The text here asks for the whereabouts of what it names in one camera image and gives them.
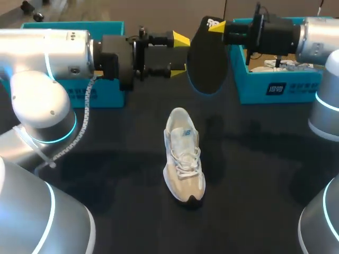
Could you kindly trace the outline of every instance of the black table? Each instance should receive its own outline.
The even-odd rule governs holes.
[[[159,50],[149,61],[184,59]],[[4,91],[1,101],[4,132],[16,119]],[[207,189],[198,210],[177,205],[163,180],[163,130],[175,107],[200,132]],[[240,105],[231,72],[215,96],[196,93],[186,75],[148,79],[125,108],[91,110],[80,144],[43,178],[92,211],[95,254],[301,253],[300,213],[338,173],[338,146],[308,129],[310,107]]]

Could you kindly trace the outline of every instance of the blue storage box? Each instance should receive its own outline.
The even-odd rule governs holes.
[[[123,22],[41,22],[24,23],[21,28],[24,29],[76,29],[89,30],[92,39],[101,40],[102,35],[124,35]],[[66,89],[72,106],[74,108],[83,108],[85,105],[85,92],[89,79],[82,80],[58,80]],[[10,85],[3,82],[7,91],[10,91]],[[95,82],[91,92],[91,107],[123,107],[124,92],[119,91],[119,81],[99,79]]]
[[[303,17],[291,17],[301,24]],[[252,19],[234,19],[238,23],[251,23]],[[244,47],[229,46],[230,61],[242,104],[312,102],[322,75],[312,71],[249,72]]]

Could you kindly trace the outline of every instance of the white sneaker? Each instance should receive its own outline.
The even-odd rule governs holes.
[[[199,133],[183,108],[172,110],[164,130],[167,164],[164,178],[173,196],[181,202],[200,201],[205,193],[201,170]]]

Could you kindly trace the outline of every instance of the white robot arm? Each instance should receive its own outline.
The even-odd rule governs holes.
[[[121,90],[132,90],[135,77],[171,77],[180,69],[146,68],[144,51],[149,44],[182,46],[177,37],[185,38],[175,32],[149,35],[144,28],[135,40],[104,35],[101,41],[82,30],[0,30],[0,80],[10,82],[21,122],[0,135],[1,254],[92,254],[95,224],[89,210],[26,171],[43,162],[54,166],[53,158],[80,137],[68,94],[57,80],[91,78],[89,99],[94,70],[103,71],[104,79],[119,79]]]
[[[21,122],[0,135],[0,155],[32,170],[73,141],[76,115],[55,79],[93,77],[93,40],[80,30],[0,30],[0,78]]]
[[[247,65],[255,52],[276,56],[294,53],[300,63],[325,65],[308,124],[316,135],[338,142],[339,19],[308,17],[303,24],[293,25],[289,19],[260,14],[260,8],[257,4],[250,25],[224,21],[210,31],[222,33],[225,44],[246,45]],[[304,254],[339,253],[338,196],[336,176],[302,212],[298,238]]]
[[[89,210],[55,187],[0,157],[0,253],[92,254]]]

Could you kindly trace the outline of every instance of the shoe tongue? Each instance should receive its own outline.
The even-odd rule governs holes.
[[[194,133],[191,128],[176,128],[171,132],[172,149],[177,157],[183,152],[194,153]],[[191,156],[183,156],[185,161],[194,160]]]

